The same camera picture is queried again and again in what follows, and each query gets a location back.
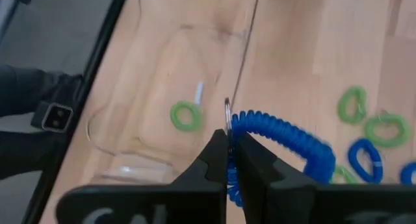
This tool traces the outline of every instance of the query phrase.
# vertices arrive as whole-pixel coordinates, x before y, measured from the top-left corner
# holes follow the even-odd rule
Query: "transparent container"
[[[92,147],[112,157],[94,177],[98,183],[147,183],[146,173],[158,174],[149,179],[154,183],[171,182],[214,130],[224,127],[224,98],[237,89],[257,5],[257,0],[138,2],[139,26],[115,89],[87,123]],[[193,103],[201,117],[193,131],[173,124],[172,107],[179,101]],[[194,121],[186,110],[176,116],[184,124]]]

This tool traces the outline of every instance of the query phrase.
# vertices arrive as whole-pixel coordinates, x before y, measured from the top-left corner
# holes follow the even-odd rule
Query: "wooden table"
[[[414,2],[140,0],[139,6],[127,0],[41,223],[55,223],[55,205],[65,192],[109,182],[96,180],[97,174],[126,163],[93,143],[183,171],[213,131],[224,127],[223,101],[235,90],[234,112],[262,110],[301,126],[329,142],[337,163],[348,167],[346,151],[362,136],[363,125],[340,122],[336,106],[351,85],[366,89],[370,116],[388,111],[415,124]],[[192,101],[201,81],[203,127],[180,132],[169,109],[178,100]],[[258,139],[303,168],[292,152]],[[412,136],[406,145],[380,150],[383,182],[398,182],[402,166],[415,158],[413,143]],[[227,208],[228,223],[244,222],[241,209],[231,203]]]

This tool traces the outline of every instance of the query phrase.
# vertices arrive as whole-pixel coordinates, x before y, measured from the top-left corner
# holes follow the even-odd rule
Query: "white plastic stick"
[[[201,105],[201,101],[202,101],[202,90],[203,90],[203,82],[199,82],[198,86],[196,87],[196,93],[195,93],[195,104],[197,104],[198,106]]]

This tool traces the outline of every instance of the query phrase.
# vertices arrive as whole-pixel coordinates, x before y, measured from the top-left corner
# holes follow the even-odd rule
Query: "black bracket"
[[[223,130],[215,131],[191,166],[166,186],[76,188],[59,201],[58,222],[225,223],[227,142]]]

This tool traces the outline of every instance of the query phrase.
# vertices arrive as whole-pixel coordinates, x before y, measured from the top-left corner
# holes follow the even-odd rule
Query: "robotic arm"
[[[248,224],[416,223],[414,186],[319,184],[249,134],[234,150]],[[58,222],[225,223],[228,156],[229,139],[217,130],[173,183],[76,188],[59,201]]]

